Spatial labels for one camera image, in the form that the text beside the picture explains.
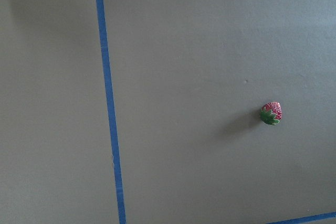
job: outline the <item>strawberry calyx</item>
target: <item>strawberry calyx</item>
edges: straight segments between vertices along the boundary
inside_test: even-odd
[[[276,125],[280,122],[279,119],[276,119],[275,117],[277,114],[273,113],[272,109],[266,110],[266,107],[263,107],[260,112],[260,118],[263,120],[263,122],[270,124],[270,125]]]

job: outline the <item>blue tape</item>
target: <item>blue tape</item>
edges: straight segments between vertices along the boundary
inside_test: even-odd
[[[111,77],[109,48],[108,48],[108,41],[107,41],[105,12],[104,12],[104,1],[96,0],[96,4],[97,4],[99,37],[100,37],[100,46],[101,46],[101,55],[102,55],[102,62],[103,62],[106,100],[107,100],[107,110],[108,110],[109,125],[110,125],[110,136],[111,136],[113,167],[114,167],[114,180],[115,180],[115,184],[116,184],[115,188],[117,192],[119,223],[126,224],[124,194],[123,194],[122,179],[121,179],[119,144],[118,144],[118,135],[117,135],[117,122],[116,122],[115,111],[114,111],[112,77]]]
[[[335,217],[336,217],[336,212],[329,212],[327,214],[313,215],[313,216],[302,217],[298,219],[283,220],[283,221],[272,222],[272,223],[267,223],[267,224],[298,224],[298,223],[306,223],[306,222],[311,222],[311,221],[316,221],[316,220],[325,220],[325,219],[330,219],[330,218],[335,218]]]

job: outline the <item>red strawberry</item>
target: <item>red strawberry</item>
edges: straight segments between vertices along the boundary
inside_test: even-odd
[[[280,103],[269,102],[262,106],[260,118],[267,124],[276,125],[280,122],[282,110]]]

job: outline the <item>strawberry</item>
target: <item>strawberry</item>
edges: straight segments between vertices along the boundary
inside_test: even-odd
[[[269,102],[262,106],[260,111],[260,118],[267,124],[276,125],[280,122],[282,110],[280,103]]]

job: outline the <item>blue line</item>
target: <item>blue line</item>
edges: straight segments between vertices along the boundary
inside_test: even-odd
[[[335,217],[336,217],[336,212],[329,212],[327,214],[313,215],[313,216],[302,217],[298,219],[283,220],[283,221],[272,222],[272,223],[267,223],[267,224],[298,224],[298,223],[311,222],[315,220],[325,220],[325,219],[335,218]]]
[[[117,192],[119,223],[126,224],[124,194],[123,194],[122,179],[121,179],[119,144],[118,144],[118,135],[117,135],[117,122],[116,122],[116,117],[115,117],[115,112],[114,112],[112,77],[111,77],[109,48],[108,48],[108,41],[107,41],[105,12],[104,12],[104,0],[96,0],[96,3],[97,3],[99,37],[100,37],[101,55],[102,55],[102,62],[103,62],[107,109],[108,109],[109,125],[110,125],[112,156],[113,156],[113,166],[114,166],[114,179],[115,179],[115,184],[116,184],[115,188]]]

